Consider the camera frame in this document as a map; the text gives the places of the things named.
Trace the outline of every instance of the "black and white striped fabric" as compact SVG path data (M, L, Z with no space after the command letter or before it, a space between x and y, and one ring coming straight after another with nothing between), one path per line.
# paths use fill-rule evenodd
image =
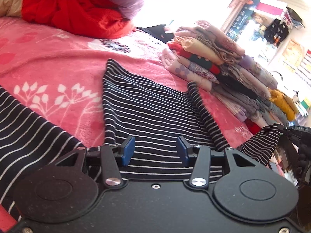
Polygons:
M0 87L0 204L18 219L16 183L81 145Z
M124 178L189 179L192 168L182 166L176 151L179 135L190 144L217 151L229 147L195 83L188 83L187 92L179 92L108 60L103 92L105 143L121 144L129 135L136 138L130 165L120 169ZM280 135L276 126L263 128L238 149L266 165ZM210 183L221 176L222 170L212 167Z

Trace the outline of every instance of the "blue gripper pad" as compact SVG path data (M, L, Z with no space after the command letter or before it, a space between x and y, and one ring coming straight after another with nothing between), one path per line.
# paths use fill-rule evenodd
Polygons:
M178 154L181 162L183 163L184 167L187 167L189 164L187 147L180 137L177 137L176 150L177 150L177 154Z
M135 137L132 137L124 146L124 154L122 156L122 165L127 166L135 151Z

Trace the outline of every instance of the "silver screw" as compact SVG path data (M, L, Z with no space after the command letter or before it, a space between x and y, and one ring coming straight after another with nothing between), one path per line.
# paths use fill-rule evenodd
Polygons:
M201 187L201 186L204 186L206 184L206 180L203 178L194 178L191 181L191 184L194 186L197 186L197 187Z
M159 184L154 184L151 186L153 189L159 189L161 186Z
M289 228L282 228L282 229L280 229L279 233L290 233L290 229Z
M105 182L108 186L117 186L121 183L121 180L118 178L108 178Z
M26 227L26 228L23 228L23 229L21 230L21 232L22 232L22 233L32 233L32 229Z

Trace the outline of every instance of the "black circular cover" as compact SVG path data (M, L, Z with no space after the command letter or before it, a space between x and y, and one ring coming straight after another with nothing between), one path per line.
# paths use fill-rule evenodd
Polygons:
M279 219L298 201L294 185L264 166L234 167L217 181L213 196L232 215L251 221Z
M14 200L24 217L62 223L81 216L97 195L97 184L77 167L50 166L22 180Z

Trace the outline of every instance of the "bed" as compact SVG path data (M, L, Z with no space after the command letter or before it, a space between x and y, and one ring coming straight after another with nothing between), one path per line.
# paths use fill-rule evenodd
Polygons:
M187 82L169 73L159 59L166 47L140 31L99 40L19 18L0 18L0 85L21 104L94 147L104 141L102 77L109 58L129 72L187 90ZM217 98L199 92L232 147L252 136ZM6 231L14 223L0 207L0 229Z

